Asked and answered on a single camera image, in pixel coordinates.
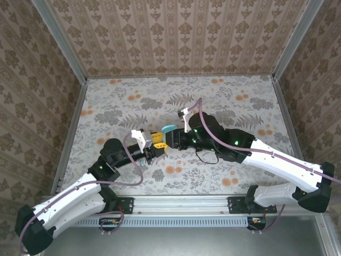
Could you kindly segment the teal earbud charging case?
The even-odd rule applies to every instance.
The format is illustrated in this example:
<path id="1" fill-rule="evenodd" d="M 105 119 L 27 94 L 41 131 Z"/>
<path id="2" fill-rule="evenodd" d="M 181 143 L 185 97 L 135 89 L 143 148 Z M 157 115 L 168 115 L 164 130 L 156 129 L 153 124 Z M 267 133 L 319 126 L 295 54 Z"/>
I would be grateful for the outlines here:
<path id="1" fill-rule="evenodd" d="M 168 132 L 170 132 L 170 131 L 174 131 L 174 130 L 176 130 L 176 129 L 178 129 L 178 127 L 177 127 L 177 125 L 174 125 L 174 124 L 172 124 L 172 125 L 166 125 L 166 126 L 164 126 L 164 127 L 161 129 L 161 132 L 162 132 L 162 134 L 163 134 L 162 140 L 163 140 L 163 143 L 164 143 L 164 145 L 165 145 L 165 150 L 167 150 L 167 148 L 168 148 L 168 145 L 166 144 L 166 133 L 168 133 Z"/>

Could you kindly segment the floral patterned table cover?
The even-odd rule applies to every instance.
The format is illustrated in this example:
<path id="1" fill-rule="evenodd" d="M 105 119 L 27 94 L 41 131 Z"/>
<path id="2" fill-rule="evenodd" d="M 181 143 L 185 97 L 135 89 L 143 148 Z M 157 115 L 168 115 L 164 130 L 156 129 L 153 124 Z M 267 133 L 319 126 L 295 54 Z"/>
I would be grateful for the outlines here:
<path id="1" fill-rule="evenodd" d="M 62 189 L 98 159 L 104 143 L 133 129 L 158 132 L 182 127 L 177 112 L 202 99 L 203 110 L 225 128 L 241 129 L 267 145 L 293 154 L 269 75 L 93 79 L 77 125 Z M 151 164 L 119 169 L 118 195 L 243 194 L 251 185 L 284 180 L 264 169 L 217 160 L 210 152 L 169 149 Z"/>

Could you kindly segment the black connector board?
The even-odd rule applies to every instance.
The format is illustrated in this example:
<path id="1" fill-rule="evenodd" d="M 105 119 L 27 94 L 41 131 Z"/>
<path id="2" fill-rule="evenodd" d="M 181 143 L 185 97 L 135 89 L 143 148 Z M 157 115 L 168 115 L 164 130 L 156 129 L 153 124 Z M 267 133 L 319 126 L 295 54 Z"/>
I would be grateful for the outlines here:
<path id="1" fill-rule="evenodd" d="M 265 217 L 248 217 L 247 218 L 247 229 L 248 230 L 263 230 L 266 227 L 266 218 Z"/>
<path id="2" fill-rule="evenodd" d="M 101 218 L 99 219 L 99 225 L 99 229 L 103 234 L 111 234 L 121 225 L 121 218 Z"/>

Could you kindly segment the grey metal sheet panel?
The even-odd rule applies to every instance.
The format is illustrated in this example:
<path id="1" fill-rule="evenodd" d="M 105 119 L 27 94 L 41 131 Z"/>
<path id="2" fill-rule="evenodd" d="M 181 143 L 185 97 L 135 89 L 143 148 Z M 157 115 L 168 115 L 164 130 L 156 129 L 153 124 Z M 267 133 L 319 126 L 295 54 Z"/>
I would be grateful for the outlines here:
<path id="1" fill-rule="evenodd" d="M 69 228 L 42 256 L 327 256 L 312 216 L 281 217 L 269 231 L 247 228 Z"/>

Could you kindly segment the aluminium table side rail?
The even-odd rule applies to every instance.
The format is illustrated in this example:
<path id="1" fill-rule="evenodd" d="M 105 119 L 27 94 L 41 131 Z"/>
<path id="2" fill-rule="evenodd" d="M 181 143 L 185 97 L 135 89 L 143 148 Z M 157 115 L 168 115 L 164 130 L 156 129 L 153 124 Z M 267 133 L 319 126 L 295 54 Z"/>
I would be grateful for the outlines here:
<path id="1" fill-rule="evenodd" d="M 87 91 L 87 83 L 83 84 L 79 91 L 79 96 L 76 102 L 75 110 L 74 110 L 74 113 L 70 122 L 66 141 L 64 143 L 63 151 L 62 151 L 62 154 L 58 163 L 58 167 L 55 173 L 54 181 L 52 184 L 52 188 L 50 192 L 51 195 L 55 195 L 58 192 L 58 189 L 61 186 L 60 184 L 63 180 L 63 176 L 66 172 L 67 165 L 68 165 L 69 158 L 70 158 L 70 153 L 72 150 L 72 145 L 73 145 L 75 134 L 77 131 L 77 125 L 80 119 L 82 107 L 83 107 L 85 97 L 86 97 L 86 91 Z"/>
<path id="2" fill-rule="evenodd" d="M 295 186 L 307 193 L 313 192 L 317 190 L 316 184 L 320 182 L 320 177 L 311 171 L 314 164 L 304 160 L 279 82 L 275 81 L 273 77 L 270 77 L 270 79 L 294 154 L 290 155 L 271 149 L 271 155 L 266 156 L 266 159 L 270 163 L 276 164 L 276 175 L 295 184 Z"/>

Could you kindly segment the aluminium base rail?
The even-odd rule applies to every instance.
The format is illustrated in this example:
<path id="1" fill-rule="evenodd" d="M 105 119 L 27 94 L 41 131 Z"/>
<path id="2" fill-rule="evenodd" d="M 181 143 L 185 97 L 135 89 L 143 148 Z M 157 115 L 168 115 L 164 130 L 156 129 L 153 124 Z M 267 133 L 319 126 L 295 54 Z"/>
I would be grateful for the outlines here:
<path id="1" fill-rule="evenodd" d="M 251 210 L 243 196 L 135 196 L 132 214 L 275 214 L 279 206 L 255 206 Z"/>

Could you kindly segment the aluminium frame post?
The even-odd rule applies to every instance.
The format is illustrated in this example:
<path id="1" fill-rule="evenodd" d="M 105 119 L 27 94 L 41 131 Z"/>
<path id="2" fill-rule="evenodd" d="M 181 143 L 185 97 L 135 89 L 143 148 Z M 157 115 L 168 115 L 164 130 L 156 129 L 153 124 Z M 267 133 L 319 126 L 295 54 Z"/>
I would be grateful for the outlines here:
<path id="1" fill-rule="evenodd" d="M 323 2 L 324 0 L 309 0 L 307 3 L 304 12 L 302 13 L 277 65 L 274 68 L 272 76 L 275 81 L 278 81 L 283 75 Z"/>
<path id="2" fill-rule="evenodd" d="M 54 16 L 52 9 L 49 7 L 47 0 L 32 0 L 39 15 L 45 22 L 48 30 L 56 41 L 58 47 L 66 58 L 69 66 L 80 82 L 81 86 L 86 84 L 87 75 L 84 68 L 78 60 L 75 51 L 72 49 L 71 44 L 67 39 L 66 33 L 63 31 L 62 26 Z"/>

